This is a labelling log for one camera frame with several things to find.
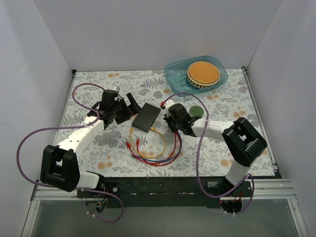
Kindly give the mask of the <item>black network switch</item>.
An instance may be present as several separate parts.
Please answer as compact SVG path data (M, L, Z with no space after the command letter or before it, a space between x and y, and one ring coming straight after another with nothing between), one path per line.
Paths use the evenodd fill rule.
M142 107L142 112L132 122L132 127L148 133L160 112L161 109L159 107L145 103Z

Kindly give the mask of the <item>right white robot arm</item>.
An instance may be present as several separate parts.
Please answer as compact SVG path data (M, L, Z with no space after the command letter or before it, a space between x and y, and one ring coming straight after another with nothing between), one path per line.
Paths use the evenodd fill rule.
M196 174L198 185L202 192L210 198L221 198L227 195L235 196L241 191L241 184L247 177L253 162L267 147L267 142L255 127L243 117L235 121L215 121L191 116L180 103L167 100L161 103L165 110L164 120L172 132L181 131L191 137L212 138L226 143L233 156L233 164L228 173L219 183L219 187L213 187L215 195L208 193L198 174L198 161L196 161Z

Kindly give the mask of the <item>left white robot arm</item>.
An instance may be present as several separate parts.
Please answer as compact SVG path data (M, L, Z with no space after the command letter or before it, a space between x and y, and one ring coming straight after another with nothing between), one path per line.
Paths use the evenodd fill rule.
M93 197L101 197L105 185L99 181L100 175L81 171L78 159L94 138L113 121L121 124L142 111L131 93L127 94L127 98L130 101L129 105L118 91L104 90L101 101L89 109L79 128L56 146L48 145L44 149L40 181L67 192L88 188Z

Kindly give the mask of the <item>floral table mat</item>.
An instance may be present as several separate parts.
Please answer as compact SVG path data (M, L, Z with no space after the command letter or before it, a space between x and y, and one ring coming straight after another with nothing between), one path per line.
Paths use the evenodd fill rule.
M227 74L227 82L216 90L196 97L174 96L173 100L186 109L205 104L211 120L234 121L244 117L260 129L242 70L228 69ZM56 142L71 134L70 126L82 123L87 114L86 106L101 99L103 88L114 86L120 87L122 96L131 93L140 106L144 103L159 106L173 96L162 70L77 72L73 81L75 94L68 100L62 123L64 129L58 133ZM195 176L196 161L200 176L223 176L229 171L233 156L224 142L183 135L182 142L177 143L163 114L153 126L154 131L145 133L132 129L131 121L112 123L82 152L79 167L106 177Z

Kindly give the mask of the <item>teal plastic container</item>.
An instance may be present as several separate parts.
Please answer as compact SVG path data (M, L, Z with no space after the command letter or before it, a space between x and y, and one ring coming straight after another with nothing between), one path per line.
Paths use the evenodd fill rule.
M223 65L212 56L170 63L164 68L164 75L173 92L190 94L215 90L228 79Z

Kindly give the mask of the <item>woven round coasters stack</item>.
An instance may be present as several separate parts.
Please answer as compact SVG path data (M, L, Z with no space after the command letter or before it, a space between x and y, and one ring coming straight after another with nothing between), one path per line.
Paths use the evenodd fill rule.
M219 79L219 70L208 62L194 62L187 69L187 80L196 88L211 87L216 85Z

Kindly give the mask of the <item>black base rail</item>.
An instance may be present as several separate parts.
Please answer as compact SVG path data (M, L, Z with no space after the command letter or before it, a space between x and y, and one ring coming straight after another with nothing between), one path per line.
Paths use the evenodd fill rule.
M223 177L202 177L202 186L195 177L108 177L101 178L97 190L106 195L77 191L78 198L106 198L108 208L119 208L120 198L125 207L200 206L221 208L218 195L229 190L223 187ZM215 198L207 197L204 189Z

